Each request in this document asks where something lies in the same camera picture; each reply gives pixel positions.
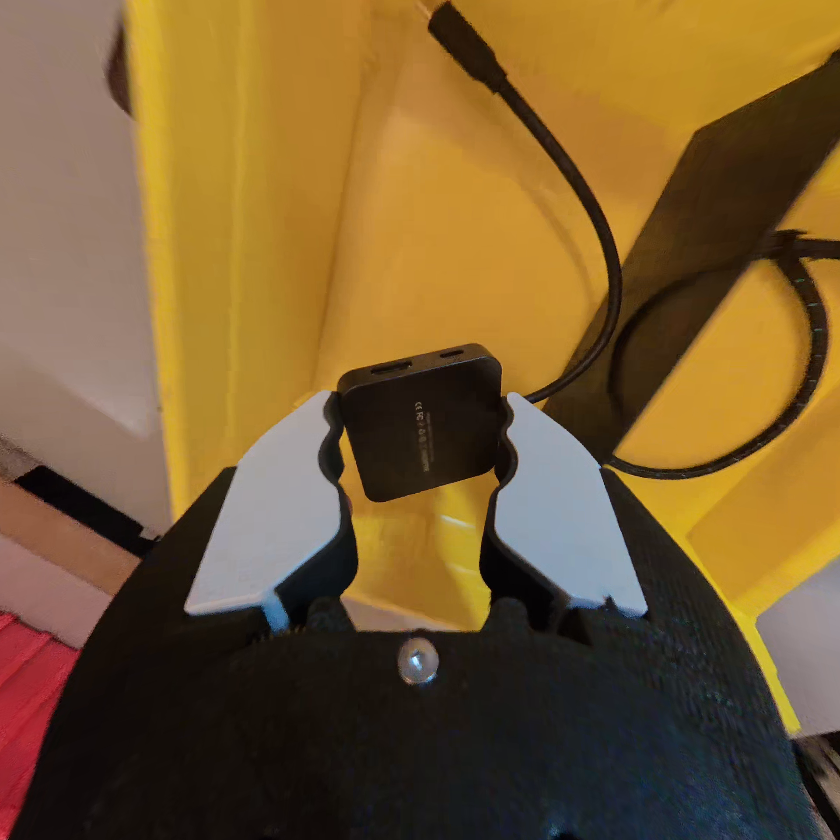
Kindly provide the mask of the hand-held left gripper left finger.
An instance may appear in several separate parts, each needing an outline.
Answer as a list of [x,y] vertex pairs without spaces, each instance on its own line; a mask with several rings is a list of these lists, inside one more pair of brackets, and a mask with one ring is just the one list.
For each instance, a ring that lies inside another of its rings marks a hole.
[[302,626],[319,598],[349,588],[358,550],[340,484],[342,433],[339,395],[321,391],[251,446],[236,465],[186,615],[255,608],[278,634]]

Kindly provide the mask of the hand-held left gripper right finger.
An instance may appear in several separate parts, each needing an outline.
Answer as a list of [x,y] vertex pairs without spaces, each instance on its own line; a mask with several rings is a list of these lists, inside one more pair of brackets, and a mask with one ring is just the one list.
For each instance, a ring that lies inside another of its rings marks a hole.
[[479,572],[495,605],[521,603],[539,633],[567,612],[611,605],[645,617],[648,604],[595,458],[515,392],[503,401],[497,488],[488,504]]

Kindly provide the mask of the yellow plastic bin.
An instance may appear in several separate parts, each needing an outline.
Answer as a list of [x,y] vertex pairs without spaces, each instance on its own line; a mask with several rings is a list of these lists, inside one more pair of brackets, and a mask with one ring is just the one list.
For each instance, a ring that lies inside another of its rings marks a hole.
[[[605,269],[564,178],[426,31],[434,2],[124,2],[174,518],[365,364],[485,345],[502,391],[563,371]],[[455,2],[571,153],[625,259],[690,135],[816,69],[838,2]],[[738,280],[618,456],[685,467],[774,418],[806,352],[766,263]],[[813,402],[701,479],[621,476],[710,578],[784,723],[838,730],[838,330]],[[477,629],[481,476],[364,499],[350,598]]]

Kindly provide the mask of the braided hdmi cable green plugs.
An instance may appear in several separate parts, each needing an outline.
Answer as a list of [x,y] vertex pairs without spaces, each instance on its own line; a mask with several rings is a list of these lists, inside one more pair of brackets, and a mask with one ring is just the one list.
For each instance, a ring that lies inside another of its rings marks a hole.
[[[629,476],[651,480],[692,480],[710,476],[735,466],[769,446],[804,413],[823,377],[831,343],[825,304],[805,262],[838,261],[839,242],[837,239],[808,237],[804,231],[792,228],[775,230],[763,241],[749,261],[753,263],[760,260],[769,261],[782,274],[803,309],[809,331],[809,353],[801,382],[787,406],[760,433],[731,452],[706,463],[683,468],[655,468],[636,465],[612,455],[606,461],[606,466]],[[607,373],[607,394],[615,415],[623,417],[625,414],[619,375],[629,340],[655,309],[695,284],[702,275],[703,272],[697,272],[684,276],[658,290],[635,311],[618,332]]]

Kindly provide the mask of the red ribbed crate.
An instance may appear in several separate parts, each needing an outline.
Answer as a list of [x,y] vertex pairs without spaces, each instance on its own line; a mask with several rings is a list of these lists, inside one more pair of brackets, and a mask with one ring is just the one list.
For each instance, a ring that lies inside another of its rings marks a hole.
[[1,615],[1,834],[22,807],[57,699],[77,652]]

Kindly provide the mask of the black bin divider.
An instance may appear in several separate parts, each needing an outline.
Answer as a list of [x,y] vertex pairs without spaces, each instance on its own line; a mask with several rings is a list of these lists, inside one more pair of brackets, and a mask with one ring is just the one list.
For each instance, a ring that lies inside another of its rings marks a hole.
[[[838,136],[838,51],[692,136],[624,261],[613,336],[593,365],[545,407],[600,467],[757,262],[749,260],[763,241],[782,230]],[[619,376],[625,414],[615,415],[607,373],[618,332],[657,291],[697,272],[703,272],[699,280],[655,309],[629,340]]]

